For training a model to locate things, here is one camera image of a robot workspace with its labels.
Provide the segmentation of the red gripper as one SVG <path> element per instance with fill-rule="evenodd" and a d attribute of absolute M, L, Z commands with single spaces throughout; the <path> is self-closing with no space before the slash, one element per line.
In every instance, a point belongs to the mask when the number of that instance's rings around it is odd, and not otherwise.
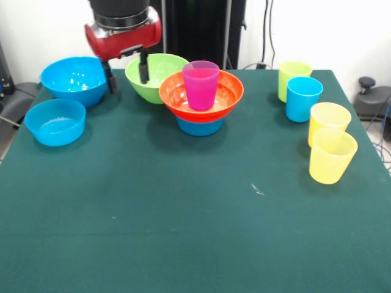
<path fill-rule="evenodd" d="M 158 44 L 162 36 L 160 17 L 152 6 L 133 16 L 109 18 L 94 14 L 95 20 L 84 25 L 93 53 L 102 60 L 108 89 L 117 94 L 117 80 L 109 64 L 111 59 L 140 52 L 139 75 L 142 84 L 149 81 L 147 48 Z"/>

